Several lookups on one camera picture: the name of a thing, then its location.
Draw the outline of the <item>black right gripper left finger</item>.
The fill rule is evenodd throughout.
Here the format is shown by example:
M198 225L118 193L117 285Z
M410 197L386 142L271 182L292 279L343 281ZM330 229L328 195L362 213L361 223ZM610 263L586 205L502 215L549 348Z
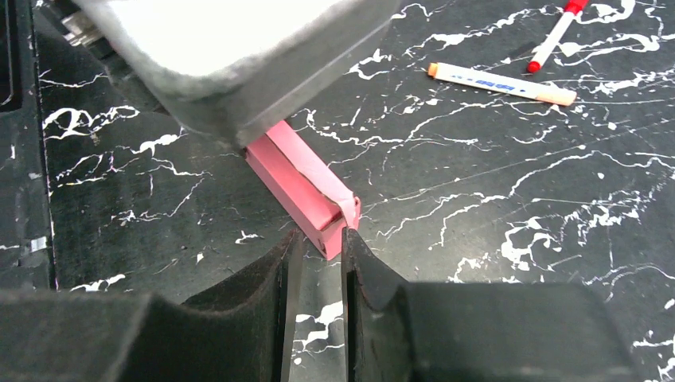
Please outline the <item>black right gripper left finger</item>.
M4 381L285 381L304 235L181 304L158 294L3 290Z

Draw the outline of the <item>pink cardboard box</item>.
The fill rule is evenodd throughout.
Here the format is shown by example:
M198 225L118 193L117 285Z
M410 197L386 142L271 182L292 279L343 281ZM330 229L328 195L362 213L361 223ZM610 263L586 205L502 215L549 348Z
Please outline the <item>pink cardboard box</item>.
M245 147L245 160L324 258L338 256L361 201L292 127L277 123Z

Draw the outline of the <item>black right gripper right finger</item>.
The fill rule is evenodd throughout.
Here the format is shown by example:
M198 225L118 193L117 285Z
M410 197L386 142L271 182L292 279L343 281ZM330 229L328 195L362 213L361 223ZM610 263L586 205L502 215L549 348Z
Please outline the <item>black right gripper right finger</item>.
M342 233L350 381L636 381L604 303L571 283L404 279Z

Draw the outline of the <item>red capped white marker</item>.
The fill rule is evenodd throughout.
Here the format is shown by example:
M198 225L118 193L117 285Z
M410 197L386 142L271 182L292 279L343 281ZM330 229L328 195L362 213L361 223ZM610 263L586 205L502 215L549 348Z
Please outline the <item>red capped white marker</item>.
M588 4L588 0L570 0L564 7L564 11L558 22L553 26L550 34L538 46L533 58L530 60L527 71L529 73L539 72L548 58L552 55L554 48L560 43L562 37L574 21L577 14L583 11Z

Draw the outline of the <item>orange capped white marker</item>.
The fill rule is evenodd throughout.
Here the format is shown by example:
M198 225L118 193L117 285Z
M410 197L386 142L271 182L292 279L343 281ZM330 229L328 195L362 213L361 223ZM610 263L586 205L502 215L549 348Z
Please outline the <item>orange capped white marker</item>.
M570 106L577 97L576 92L572 90L464 68L453 64L430 63L427 74L436 80L505 93L564 107Z

